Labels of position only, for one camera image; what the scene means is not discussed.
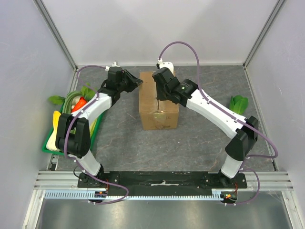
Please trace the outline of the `brown cardboard express box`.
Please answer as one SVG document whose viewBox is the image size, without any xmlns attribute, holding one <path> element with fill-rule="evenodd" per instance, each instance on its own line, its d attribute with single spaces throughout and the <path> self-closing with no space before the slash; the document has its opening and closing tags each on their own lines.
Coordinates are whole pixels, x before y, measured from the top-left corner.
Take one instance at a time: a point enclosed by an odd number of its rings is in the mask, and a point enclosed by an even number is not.
<svg viewBox="0 0 305 229">
<path fill-rule="evenodd" d="M 139 89 L 139 114 L 144 130 L 176 129 L 179 119 L 179 105 L 157 99 L 153 72 L 141 72 L 143 83 Z"/>
</svg>

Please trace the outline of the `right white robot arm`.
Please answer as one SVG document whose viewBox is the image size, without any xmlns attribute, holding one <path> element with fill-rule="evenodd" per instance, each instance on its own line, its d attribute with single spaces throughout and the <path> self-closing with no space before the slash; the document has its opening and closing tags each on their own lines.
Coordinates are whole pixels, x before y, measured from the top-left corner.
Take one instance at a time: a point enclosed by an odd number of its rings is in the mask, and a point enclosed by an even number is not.
<svg viewBox="0 0 305 229">
<path fill-rule="evenodd" d="M 167 67 L 158 69 L 152 78 L 156 83 L 157 99 L 169 100 L 199 113 L 231 139 L 225 147 L 227 156 L 218 182 L 225 188 L 233 185 L 243 161 L 257 142 L 258 133 L 253 129 L 258 130 L 258 120 L 235 114 L 209 96 L 202 96 L 195 82 L 189 79 L 180 82 Z"/>
</svg>

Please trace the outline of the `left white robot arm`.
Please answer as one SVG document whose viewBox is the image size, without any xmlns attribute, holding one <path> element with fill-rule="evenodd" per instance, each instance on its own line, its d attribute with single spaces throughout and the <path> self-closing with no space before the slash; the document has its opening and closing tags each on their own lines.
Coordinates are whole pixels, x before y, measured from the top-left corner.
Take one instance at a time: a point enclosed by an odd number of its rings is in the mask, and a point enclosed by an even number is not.
<svg viewBox="0 0 305 229">
<path fill-rule="evenodd" d="M 119 100 L 122 92 L 130 93 L 143 81 L 119 66 L 105 67 L 107 79 L 100 89 L 90 88 L 95 93 L 84 106 L 71 114 L 59 117 L 55 145 L 66 159 L 72 159 L 84 173 L 93 187 L 101 187 L 105 177 L 102 165 L 91 152 L 90 125 L 102 113 Z"/>
</svg>

